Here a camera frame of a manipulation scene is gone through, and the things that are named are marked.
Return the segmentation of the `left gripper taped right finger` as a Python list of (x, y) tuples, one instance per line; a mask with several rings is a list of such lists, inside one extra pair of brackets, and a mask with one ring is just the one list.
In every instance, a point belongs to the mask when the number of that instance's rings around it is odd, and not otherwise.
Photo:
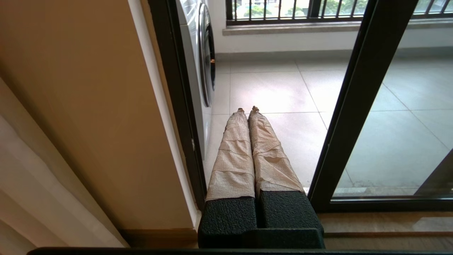
[(324, 249), (324, 229), (269, 120), (254, 106), (248, 118), (256, 180), (257, 228), (249, 249)]

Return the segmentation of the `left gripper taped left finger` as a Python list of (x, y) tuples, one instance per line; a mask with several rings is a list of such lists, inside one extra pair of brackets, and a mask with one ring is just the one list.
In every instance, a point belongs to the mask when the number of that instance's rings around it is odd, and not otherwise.
[(255, 174), (247, 117), (228, 118), (209, 181), (198, 227), (199, 248), (241, 248), (257, 228)]

